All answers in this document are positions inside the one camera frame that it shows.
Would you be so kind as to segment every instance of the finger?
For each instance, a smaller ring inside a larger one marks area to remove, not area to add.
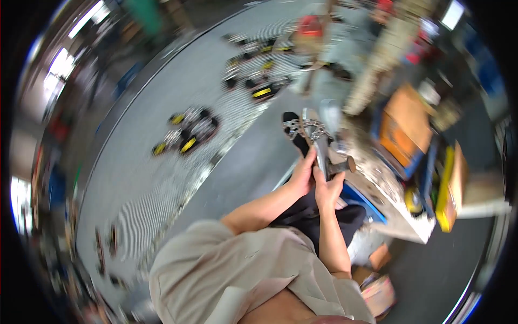
[[[311,167],[313,162],[316,158],[316,149],[314,145],[311,145],[309,148],[308,154],[306,155],[306,158],[304,159],[304,167]]]
[[[315,182],[316,182],[317,186],[320,186],[320,185],[326,183],[324,173],[316,165],[313,167],[313,178],[315,178]]]
[[[335,177],[331,180],[334,184],[340,184],[343,183],[343,181],[346,179],[346,173],[340,172],[335,175]]]

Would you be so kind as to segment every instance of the black pants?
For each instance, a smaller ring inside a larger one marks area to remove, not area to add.
[[[347,246],[351,244],[354,233],[362,226],[367,212],[363,206],[348,205],[335,211],[338,225],[342,231]],[[320,217],[316,206],[314,189],[301,197],[285,212],[283,212],[272,226],[293,226],[303,232],[315,245],[316,255],[319,255]]]

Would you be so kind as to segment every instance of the silver high heel shoe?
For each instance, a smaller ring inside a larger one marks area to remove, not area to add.
[[[356,171],[356,164],[352,156],[347,156],[345,161],[332,164],[329,158],[330,152],[337,159],[338,154],[329,150],[329,145],[334,141],[334,138],[327,131],[324,124],[320,121],[319,115],[314,109],[304,108],[302,110],[302,118],[300,120],[299,132],[308,142],[308,145],[314,145],[316,149],[316,164],[322,170],[326,181],[332,179],[333,175],[342,171]]]

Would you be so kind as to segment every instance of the hand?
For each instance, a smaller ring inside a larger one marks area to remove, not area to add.
[[[336,201],[343,189],[343,180],[346,178],[346,173],[340,172],[332,180],[326,182],[322,170],[318,166],[314,166],[313,177],[316,182],[315,200],[321,214],[325,210],[335,210]]]
[[[313,187],[313,181],[311,180],[311,167],[316,158],[316,150],[313,146],[309,148],[306,158],[300,158],[293,174],[288,181],[289,185],[297,196],[300,198],[307,195]]]

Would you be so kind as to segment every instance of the window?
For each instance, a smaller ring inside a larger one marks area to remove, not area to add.
[[[458,21],[461,19],[462,14],[464,13],[464,6],[461,5],[457,0],[452,0],[444,17],[441,20],[441,23],[446,26],[449,30],[454,30],[455,26],[457,26]]]
[[[70,33],[68,33],[68,38],[74,38],[77,33],[83,28],[83,26],[90,20],[95,24],[99,24],[106,18],[106,16],[110,13],[110,9],[106,6],[103,0],[99,1],[92,9],[88,10],[88,12],[79,20],[79,22],[72,28]]]
[[[68,51],[62,48],[54,59],[54,62],[50,65],[49,72],[58,78],[63,76],[66,79],[73,69],[74,57],[72,55],[68,55]]]
[[[18,233],[30,234],[33,224],[30,182],[23,181],[17,177],[11,178],[11,204]]]
[[[67,79],[74,69],[74,57],[68,55],[68,51],[64,48],[57,54],[49,68],[49,73],[43,80],[46,90],[54,91],[60,83],[60,77]]]

